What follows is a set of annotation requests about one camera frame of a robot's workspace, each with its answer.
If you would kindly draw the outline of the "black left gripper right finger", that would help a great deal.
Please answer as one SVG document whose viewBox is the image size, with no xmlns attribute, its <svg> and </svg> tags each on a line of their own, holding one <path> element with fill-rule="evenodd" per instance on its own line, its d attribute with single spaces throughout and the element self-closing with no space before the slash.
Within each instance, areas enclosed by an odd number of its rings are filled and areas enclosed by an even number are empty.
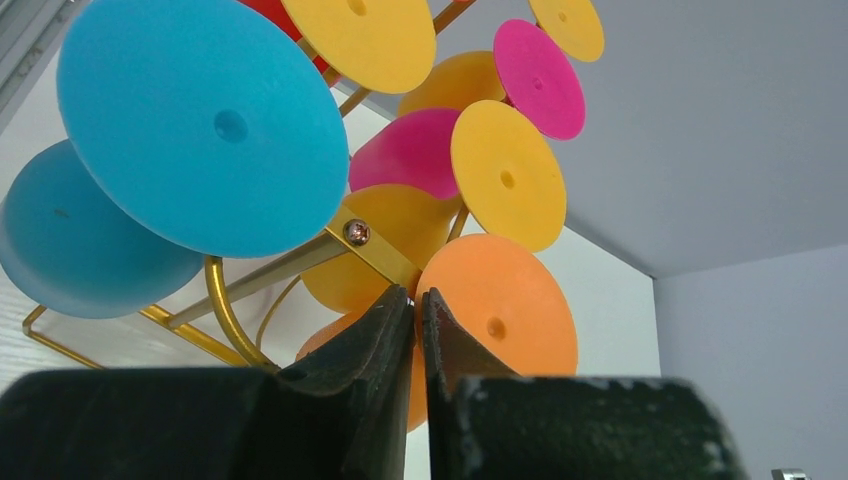
<svg viewBox="0 0 848 480">
<path fill-rule="evenodd" d="M 437 290 L 421 301 L 435 479 L 744 479 L 718 409 L 690 382 L 521 376 Z"/>
</svg>

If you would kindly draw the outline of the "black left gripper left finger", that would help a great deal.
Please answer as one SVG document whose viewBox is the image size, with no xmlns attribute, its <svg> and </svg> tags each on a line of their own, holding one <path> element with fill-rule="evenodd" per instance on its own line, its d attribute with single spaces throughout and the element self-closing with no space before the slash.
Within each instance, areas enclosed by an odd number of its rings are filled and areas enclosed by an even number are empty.
<svg viewBox="0 0 848 480">
<path fill-rule="evenodd" d="M 5 479 L 399 479 L 413 309 L 388 288 L 277 371 L 50 370 L 1 398 Z"/>
</svg>

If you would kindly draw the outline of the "orange wine glass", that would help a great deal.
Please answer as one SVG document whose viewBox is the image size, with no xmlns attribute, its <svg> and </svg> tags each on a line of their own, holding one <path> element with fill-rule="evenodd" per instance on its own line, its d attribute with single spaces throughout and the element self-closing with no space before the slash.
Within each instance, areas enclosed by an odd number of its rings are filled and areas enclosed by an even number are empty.
<svg viewBox="0 0 848 480">
<path fill-rule="evenodd" d="M 399 236 L 398 250 L 420 267 L 407 289 L 416 299 L 435 288 L 460 325 L 521 375 L 573 375 L 578 366 L 576 327 L 556 279 L 531 252 L 507 238 L 476 233 L 450 243 L 441 233 Z M 388 282 L 353 254 L 302 275 L 309 293 L 340 318 L 300 348 L 312 353 L 356 322 Z"/>
</svg>

